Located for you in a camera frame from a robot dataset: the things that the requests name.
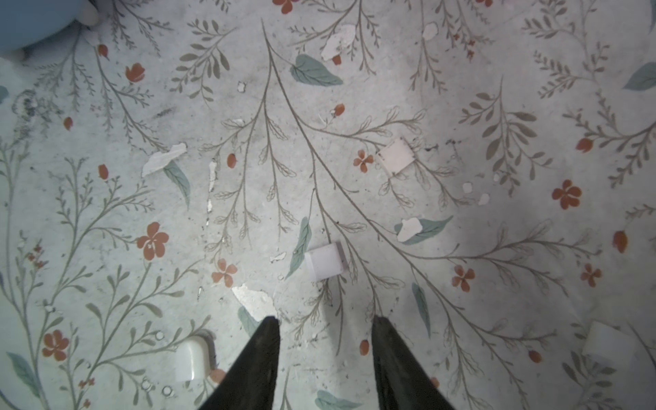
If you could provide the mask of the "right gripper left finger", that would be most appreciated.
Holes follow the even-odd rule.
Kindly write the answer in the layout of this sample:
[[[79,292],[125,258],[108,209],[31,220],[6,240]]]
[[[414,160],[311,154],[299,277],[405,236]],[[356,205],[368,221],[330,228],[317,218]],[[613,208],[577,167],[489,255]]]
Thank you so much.
[[[200,410],[271,410],[278,376],[279,321],[261,321],[225,377]]]

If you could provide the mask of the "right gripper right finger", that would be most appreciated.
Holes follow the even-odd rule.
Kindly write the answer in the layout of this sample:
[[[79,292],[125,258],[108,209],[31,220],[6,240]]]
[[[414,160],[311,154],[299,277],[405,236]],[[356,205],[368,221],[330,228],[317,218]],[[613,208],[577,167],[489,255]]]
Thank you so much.
[[[381,409],[454,409],[386,317],[372,321],[372,358]]]

